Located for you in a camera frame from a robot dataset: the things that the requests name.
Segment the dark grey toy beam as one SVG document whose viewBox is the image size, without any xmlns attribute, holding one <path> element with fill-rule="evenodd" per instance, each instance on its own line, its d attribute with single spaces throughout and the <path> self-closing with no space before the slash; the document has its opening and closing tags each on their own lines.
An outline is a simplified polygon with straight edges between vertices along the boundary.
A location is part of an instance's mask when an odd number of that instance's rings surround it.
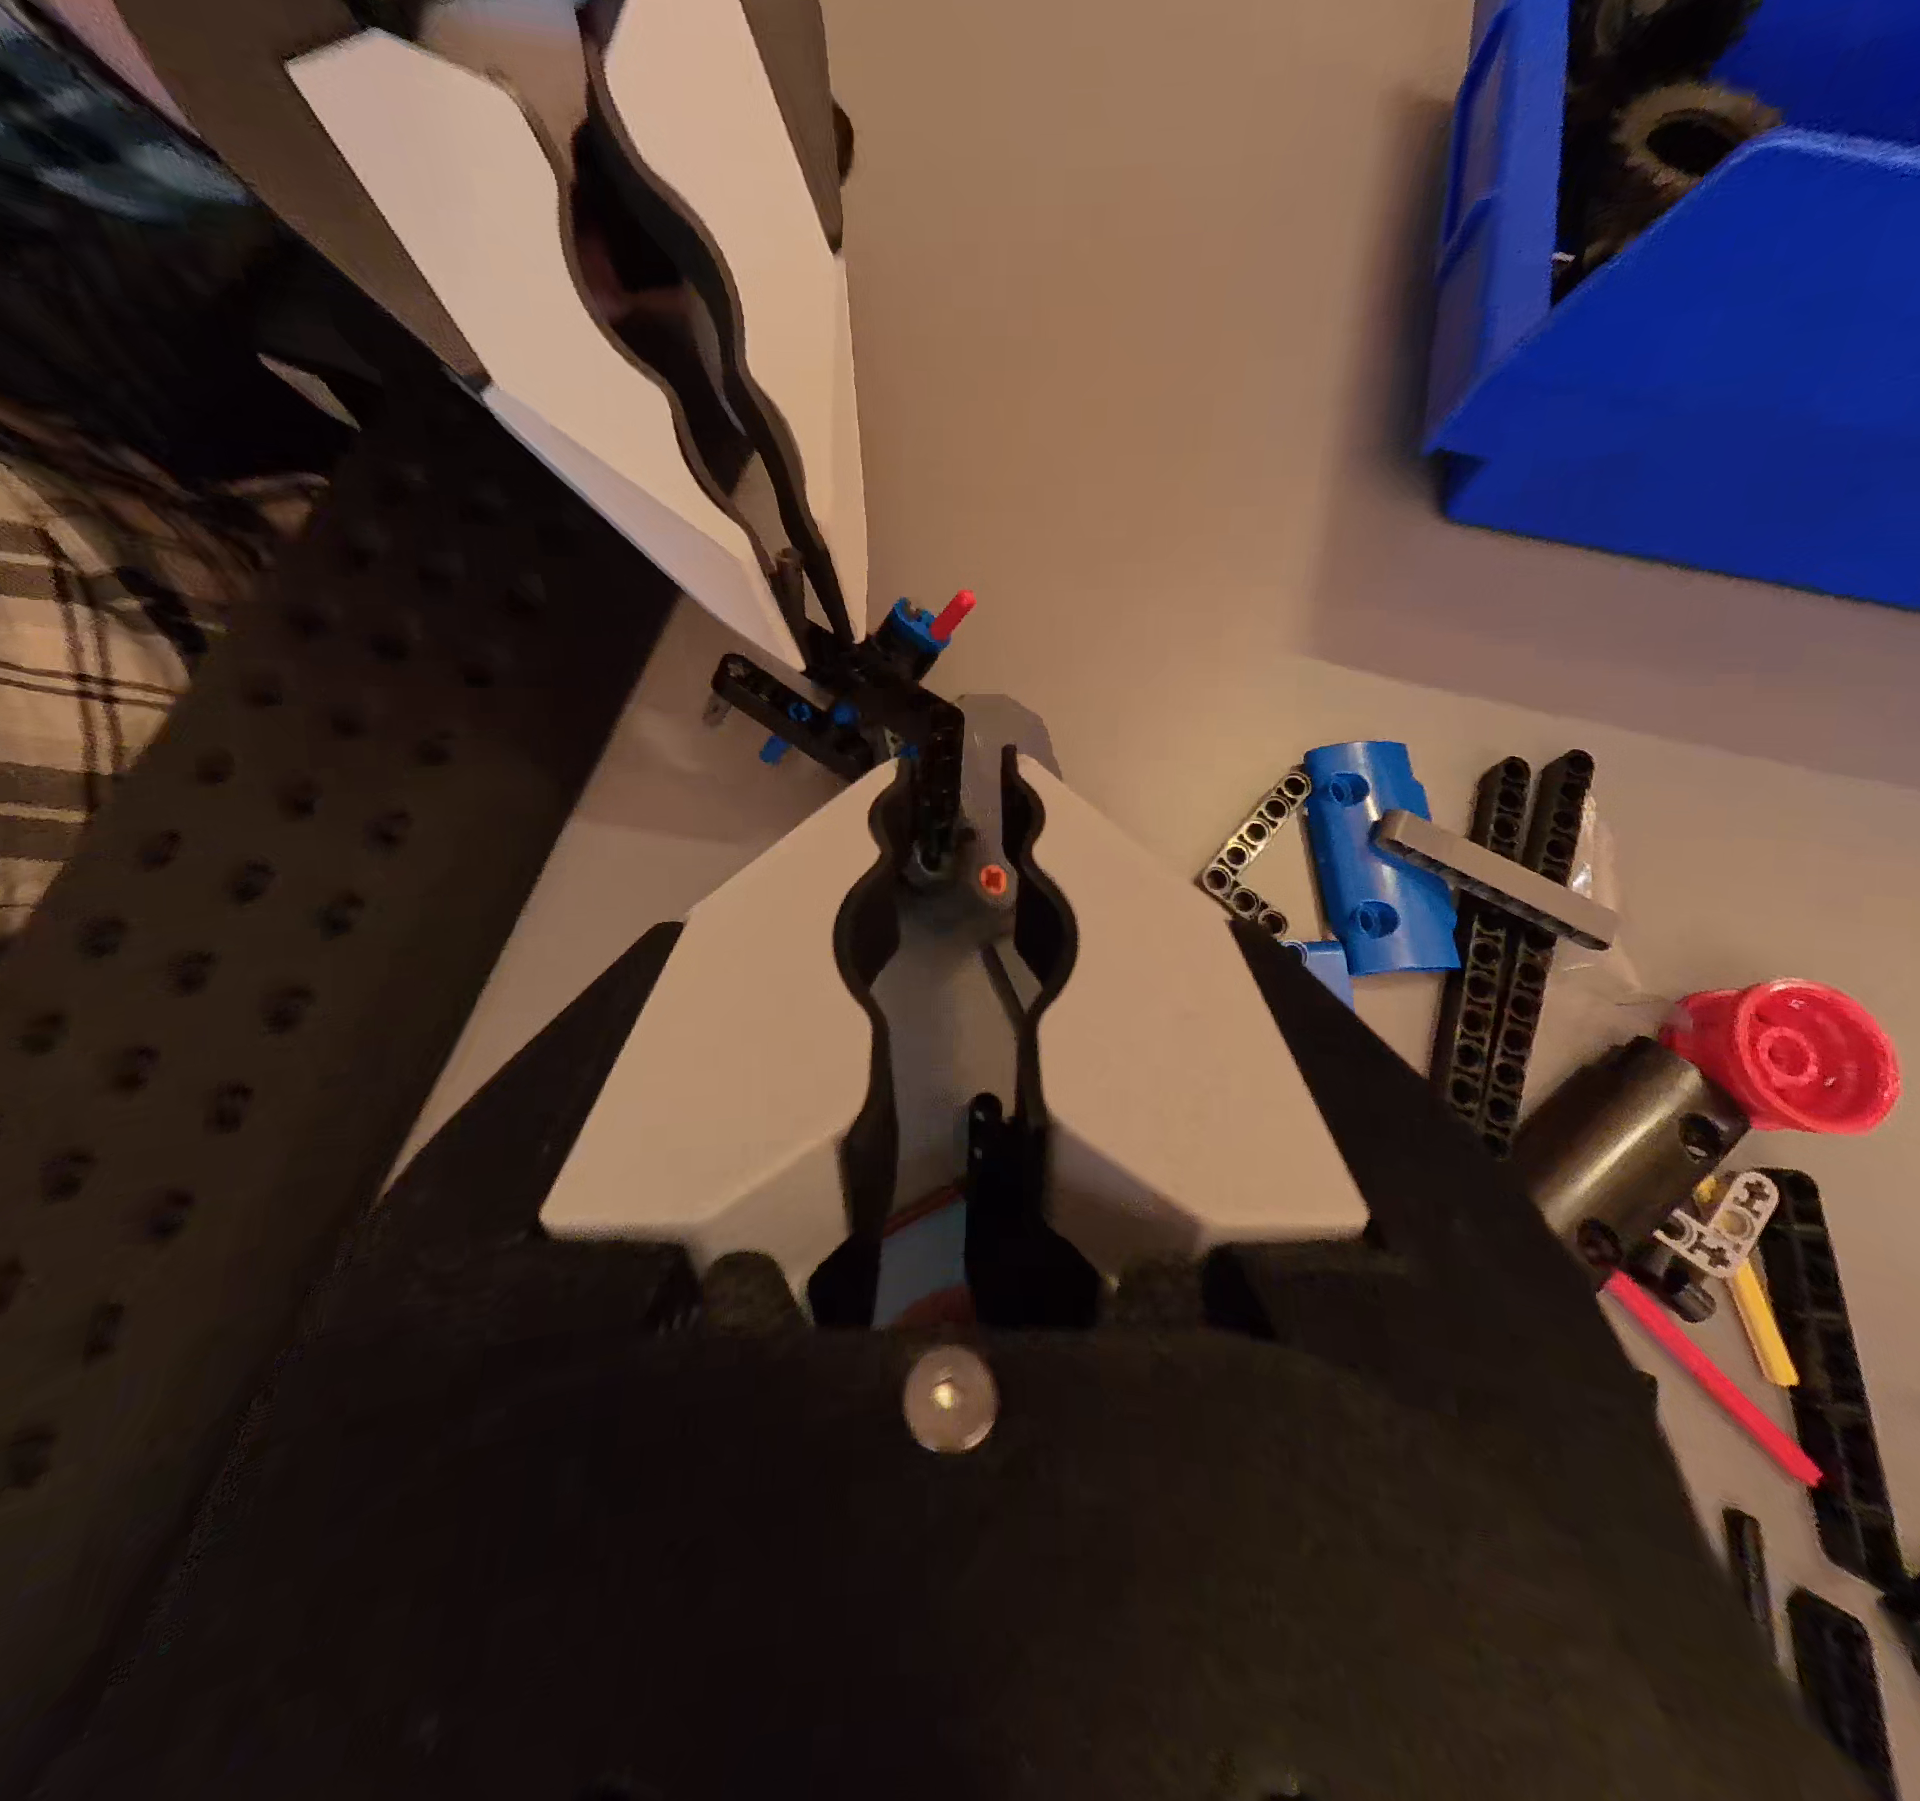
<svg viewBox="0 0 1920 1801">
<path fill-rule="evenodd" d="M 1450 828 L 1441 828 L 1427 817 L 1395 808 L 1372 822 L 1370 834 L 1375 847 L 1388 857 L 1428 870 L 1455 890 L 1580 948 L 1607 952 L 1621 936 L 1616 911 Z"/>
</svg>

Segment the blue storage bin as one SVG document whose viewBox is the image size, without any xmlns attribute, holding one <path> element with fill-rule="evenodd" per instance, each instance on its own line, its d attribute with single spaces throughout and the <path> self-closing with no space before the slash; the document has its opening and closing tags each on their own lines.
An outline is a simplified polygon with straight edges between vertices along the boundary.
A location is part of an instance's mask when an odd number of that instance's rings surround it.
<svg viewBox="0 0 1920 1801">
<path fill-rule="evenodd" d="M 1916 608 L 1919 0 L 1764 0 L 1783 107 L 1552 299 L 1573 0 L 1475 0 L 1421 447 L 1488 533 Z"/>
</svg>

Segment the red toy wheel hub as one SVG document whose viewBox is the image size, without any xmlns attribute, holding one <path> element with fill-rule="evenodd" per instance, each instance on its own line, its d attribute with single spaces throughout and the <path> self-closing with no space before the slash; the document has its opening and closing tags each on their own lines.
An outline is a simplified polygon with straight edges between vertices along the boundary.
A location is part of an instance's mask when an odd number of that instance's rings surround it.
<svg viewBox="0 0 1920 1801">
<path fill-rule="evenodd" d="M 1656 1040 L 1701 1071 L 1754 1130 L 1861 1137 L 1902 1099 L 1900 1054 L 1877 1017 L 1825 983 L 1701 991 Z"/>
</svg>

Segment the red toy axle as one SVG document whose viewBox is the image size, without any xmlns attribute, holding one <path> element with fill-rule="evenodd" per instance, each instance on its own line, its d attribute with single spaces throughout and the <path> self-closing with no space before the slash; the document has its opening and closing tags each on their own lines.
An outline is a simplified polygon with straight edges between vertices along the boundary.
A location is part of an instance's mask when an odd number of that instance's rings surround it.
<svg viewBox="0 0 1920 1801">
<path fill-rule="evenodd" d="M 1820 1465 L 1768 1417 L 1685 1331 L 1649 1289 L 1616 1271 L 1603 1295 L 1611 1299 L 1660 1352 L 1688 1377 L 1699 1393 L 1737 1427 L 1764 1457 L 1807 1491 L 1825 1484 Z"/>
</svg>

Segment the black dimpled mat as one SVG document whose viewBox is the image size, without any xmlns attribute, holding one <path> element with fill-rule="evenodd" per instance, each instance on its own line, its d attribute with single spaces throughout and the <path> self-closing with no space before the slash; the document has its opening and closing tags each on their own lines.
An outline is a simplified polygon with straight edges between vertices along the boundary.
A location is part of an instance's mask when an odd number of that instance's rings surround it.
<svg viewBox="0 0 1920 1801">
<path fill-rule="evenodd" d="M 5 952 L 5 1797 L 139 1638 L 673 607 L 397 382 Z"/>
</svg>

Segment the person's left forearm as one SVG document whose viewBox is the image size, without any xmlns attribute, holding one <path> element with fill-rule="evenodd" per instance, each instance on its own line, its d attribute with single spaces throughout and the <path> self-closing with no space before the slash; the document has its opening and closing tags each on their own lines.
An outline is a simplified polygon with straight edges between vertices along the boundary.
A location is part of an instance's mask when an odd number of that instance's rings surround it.
<svg viewBox="0 0 1920 1801">
<path fill-rule="evenodd" d="M 58 16 L 2 0 L 2 393 L 185 485 L 326 474 L 355 420 L 268 364 L 325 264 Z"/>
</svg>

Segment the toy brick motor assembly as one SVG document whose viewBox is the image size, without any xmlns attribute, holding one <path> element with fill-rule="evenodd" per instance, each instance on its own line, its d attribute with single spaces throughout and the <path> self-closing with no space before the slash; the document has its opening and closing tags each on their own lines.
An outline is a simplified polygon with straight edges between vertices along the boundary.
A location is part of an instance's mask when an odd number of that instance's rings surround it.
<svg viewBox="0 0 1920 1801">
<path fill-rule="evenodd" d="M 749 715 L 764 730 L 764 765 L 799 753 L 841 781 L 859 781 L 896 762 L 914 793 L 900 876 L 969 915 L 988 978 L 1018 1018 L 1034 989 L 1012 958 L 1021 876 L 1005 839 L 1002 758 L 1016 749 L 1056 771 L 1058 753 L 1045 719 L 1018 699 L 977 691 L 951 701 L 929 685 L 975 603 L 970 589 L 939 611 L 900 596 L 853 645 L 811 627 L 799 683 L 731 653 L 712 674 L 707 715 L 710 724 L 732 711 Z"/>
</svg>

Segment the person's plaid shirt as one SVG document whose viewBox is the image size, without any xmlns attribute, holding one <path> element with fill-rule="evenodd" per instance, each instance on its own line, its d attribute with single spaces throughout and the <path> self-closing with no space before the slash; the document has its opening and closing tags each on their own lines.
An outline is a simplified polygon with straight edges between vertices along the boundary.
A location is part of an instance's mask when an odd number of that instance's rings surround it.
<svg viewBox="0 0 1920 1801">
<path fill-rule="evenodd" d="M 325 480 L 5 453 L 2 936 L 27 927 Z"/>
</svg>

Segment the black toy cylinder piece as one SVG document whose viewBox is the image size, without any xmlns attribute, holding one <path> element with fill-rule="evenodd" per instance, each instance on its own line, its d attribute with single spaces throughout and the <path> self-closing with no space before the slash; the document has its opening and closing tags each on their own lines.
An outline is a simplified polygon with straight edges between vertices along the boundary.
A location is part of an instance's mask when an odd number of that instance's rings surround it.
<svg viewBox="0 0 1920 1801">
<path fill-rule="evenodd" d="M 1729 1161 L 1750 1123 L 1703 1069 L 1636 1036 L 1550 1093 L 1509 1161 L 1549 1230 L 1604 1285 Z"/>
</svg>

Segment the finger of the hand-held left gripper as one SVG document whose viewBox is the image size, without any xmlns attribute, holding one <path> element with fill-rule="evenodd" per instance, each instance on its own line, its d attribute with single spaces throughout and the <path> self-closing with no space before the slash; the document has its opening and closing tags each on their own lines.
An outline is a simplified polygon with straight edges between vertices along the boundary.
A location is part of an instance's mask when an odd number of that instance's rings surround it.
<svg viewBox="0 0 1920 1801">
<path fill-rule="evenodd" d="M 712 330 L 718 394 L 839 637 L 868 543 L 820 0 L 620 0 L 589 61 L 624 184 Z"/>
<path fill-rule="evenodd" d="M 536 42 L 536 93 L 381 28 L 288 61 L 294 87 L 481 361 L 492 416 L 736 639 L 805 665 L 822 627 L 712 330 L 596 119 L 606 36 Z"/>
</svg>

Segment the grey desk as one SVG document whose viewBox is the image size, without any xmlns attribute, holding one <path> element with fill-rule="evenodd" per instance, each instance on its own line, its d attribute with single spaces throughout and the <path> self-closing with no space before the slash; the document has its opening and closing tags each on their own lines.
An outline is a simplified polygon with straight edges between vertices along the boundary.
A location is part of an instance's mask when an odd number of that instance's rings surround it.
<svg viewBox="0 0 1920 1801">
<path fill-rule="evenodd" d="M 1475 0 L 822 0 L 873 592 L 1180 876 L 1329 738 L 1435 811 L 1596 758 L 1629 995 L 1799 974 L 1900 1051 L 1828 1213 L 1916 1563 L 1916 616 L 1443 520 L 1421 435 Z"/>
</svg>

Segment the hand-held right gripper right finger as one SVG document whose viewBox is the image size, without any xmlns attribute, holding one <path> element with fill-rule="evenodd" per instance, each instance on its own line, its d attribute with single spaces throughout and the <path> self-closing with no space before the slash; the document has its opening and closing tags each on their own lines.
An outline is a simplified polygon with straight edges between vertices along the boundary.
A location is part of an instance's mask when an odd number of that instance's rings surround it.
<svg viewBox="0 0 1920 1801">
<path fill-rule="evenodd" d="M 969 1200 L 990 1329 L 1078 1329 L 1156 1262 L 1352 1242 L 1370 1213 L 1224 913 L 1071 790 L 1002 758 L 1021 876 L 1002 1180 Z"/>
</svg>

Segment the long black toy beam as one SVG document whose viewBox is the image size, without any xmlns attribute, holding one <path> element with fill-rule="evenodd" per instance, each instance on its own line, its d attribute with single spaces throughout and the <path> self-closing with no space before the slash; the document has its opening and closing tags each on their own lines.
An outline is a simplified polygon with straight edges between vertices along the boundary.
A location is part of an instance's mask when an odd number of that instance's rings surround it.
<svg viewBox="0 0 1920 1801">
<path fill-rule="evenodd" d="M 1762 1177 L 1778 1192 L 1778 1206 L 1759 1251 L 1775 1321 L 1799 1370 L 1789 1407 L 1799 1447 L 1818 1471 L 1807 1488 L 1817 1537 L 1838 1568 L 1898 1595 L 1912 1574 L 1820 1189 L 1799 1168 L 1764 1166 Z"/>
</svg>

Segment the black L-shaped toy beam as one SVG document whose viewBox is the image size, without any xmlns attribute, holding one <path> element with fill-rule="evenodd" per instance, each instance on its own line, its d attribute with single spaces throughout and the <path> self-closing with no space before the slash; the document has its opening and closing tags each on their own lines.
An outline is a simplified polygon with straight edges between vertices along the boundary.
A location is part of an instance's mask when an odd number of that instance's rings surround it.
<svg viewBox="0 0 1920 1801">
<path fill-rule="evenodd" d="M 1263 858 L 1281 858 L 1275 850 L 1297 826 L 1297 817 L 1313 795 L 1311 786 L 1304 765 L 1288 768 L 1228 833 L 1196 876 L 1196 886 L 1231 918 L 1257 924 L 1270 939 L 1295 941 L 1299 934 L 1287 908 L 1255 886 L 1253 873 Z"/>
</svg>

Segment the blue curved toy panel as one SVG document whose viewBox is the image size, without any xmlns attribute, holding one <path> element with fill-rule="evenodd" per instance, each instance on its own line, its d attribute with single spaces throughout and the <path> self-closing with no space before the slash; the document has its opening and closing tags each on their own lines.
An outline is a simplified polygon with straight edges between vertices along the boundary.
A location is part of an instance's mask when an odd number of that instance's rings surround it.
<svg viewBox="0 0 1920 1801">
<path fill-rule="evenodd" d="M 1314 883 L 1352 977 L 1460 969 L 1452 890 L 1375 836 L 1390 812 L 1428 815 L 1410 762 L 1399 740 L 1342 740 L 1304 755 Z"/>
</svg>

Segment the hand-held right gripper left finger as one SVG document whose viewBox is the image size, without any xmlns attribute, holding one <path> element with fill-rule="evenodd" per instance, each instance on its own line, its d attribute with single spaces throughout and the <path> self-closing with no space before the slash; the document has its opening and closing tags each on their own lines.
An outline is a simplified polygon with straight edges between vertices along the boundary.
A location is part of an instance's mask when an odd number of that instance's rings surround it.
<svg viewBox="0 0 1920 1801">
<path fill-rule="evenodd" d="M 812 1319 L 877 1319 L 900 1170 L 877 978 L 900 951 L 904 771 L 847 786 L 700 900 L 540 1206 L 552 1238 L 774 1261 Z"/>
</svg>

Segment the white toy connector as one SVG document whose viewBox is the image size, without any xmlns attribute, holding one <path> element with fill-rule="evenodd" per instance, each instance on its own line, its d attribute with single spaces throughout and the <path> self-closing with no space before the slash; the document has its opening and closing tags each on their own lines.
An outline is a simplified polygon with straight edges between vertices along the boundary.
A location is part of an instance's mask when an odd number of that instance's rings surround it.
<svg viewBox="0 0 1920 1801">
<path fill-rule="evenodd" d="M 1677 1204 L 1655 1230 L 1674 1261 L 1716 1281 L 1733 1281 L 1752 1258 L 1766 1226 L 1781 1209 L 1783 1192 L 1766 1170 L 1746 1168 L 1714 1178 L 1714 1195 Z"/>
</svg>

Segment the thin black toy axle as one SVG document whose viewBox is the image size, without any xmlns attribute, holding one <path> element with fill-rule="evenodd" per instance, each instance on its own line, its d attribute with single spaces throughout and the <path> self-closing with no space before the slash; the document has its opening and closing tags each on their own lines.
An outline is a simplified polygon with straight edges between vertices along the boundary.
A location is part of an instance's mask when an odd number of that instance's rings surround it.
<svg viewBox="0 0 1920 1801">
<path fill-rule="evenodd" d="M 1768 1656 L 1778 1654 L 1775 1599 L 1770 1591 L 1764 1526 L 1746 1508 L 1721 1508 L 1721 1534 L 1730 1581 L 1741 1596 L 1741 1609 L 1760 1635 Z"/>
</svg>

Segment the yellow toy axle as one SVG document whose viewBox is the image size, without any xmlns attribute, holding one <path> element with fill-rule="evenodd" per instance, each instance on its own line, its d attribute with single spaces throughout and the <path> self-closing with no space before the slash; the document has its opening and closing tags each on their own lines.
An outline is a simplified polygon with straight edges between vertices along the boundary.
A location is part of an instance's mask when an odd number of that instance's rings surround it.
<svg viewBox="0 0 1920 1801">
<path fill-rule="evenodd" d="M 1759 1261 L 1742 1261 L 1729 1276 L 1727 1290 L 1762 1378 L 1781 1391 L 1796 1389 L 1803 1377 L 1773 1309 Z"/>
</svg>

